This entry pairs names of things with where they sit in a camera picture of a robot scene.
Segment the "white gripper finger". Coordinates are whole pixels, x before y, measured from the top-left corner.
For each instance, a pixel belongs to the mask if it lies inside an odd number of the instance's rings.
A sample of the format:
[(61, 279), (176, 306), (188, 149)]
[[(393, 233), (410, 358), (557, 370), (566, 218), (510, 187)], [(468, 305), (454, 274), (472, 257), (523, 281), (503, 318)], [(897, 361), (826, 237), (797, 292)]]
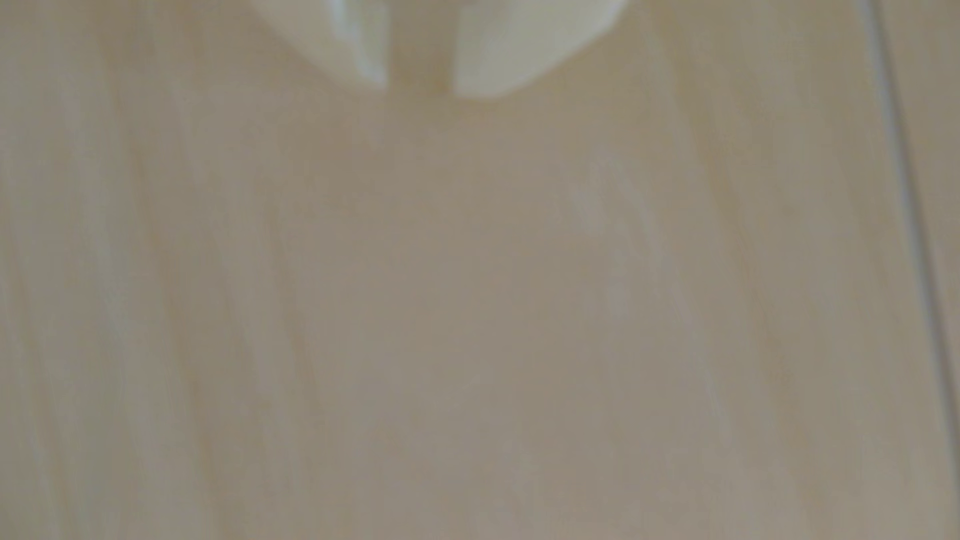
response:
[(369, 92), (389, 87), (384, 1), (250, 1), (258, 16), (324, 75)]
[(612, 30), (628, 1), (471, 1), (461, 7), (452, 90), (497, 99), (558, 68)]

